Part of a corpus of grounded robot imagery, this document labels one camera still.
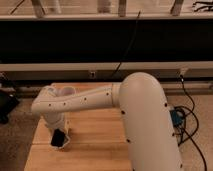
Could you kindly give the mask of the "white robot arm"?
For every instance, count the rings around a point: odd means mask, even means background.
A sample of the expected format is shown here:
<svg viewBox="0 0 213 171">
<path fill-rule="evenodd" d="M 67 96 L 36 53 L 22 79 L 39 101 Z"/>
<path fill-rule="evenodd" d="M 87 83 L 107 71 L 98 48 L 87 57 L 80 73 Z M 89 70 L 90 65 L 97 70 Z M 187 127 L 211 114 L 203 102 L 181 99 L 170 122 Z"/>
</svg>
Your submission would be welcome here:
<svg viewBox="0 0 213 171">
<path fill-rule="evenodd" d="M 136 72 L 120 83 L 55 96 L 42 88 L 32 103 L 34 114 L 118 108 L 121 112 L 133 171 L 184 171 L 170 106 L 159 81 Z"/>
</svg>

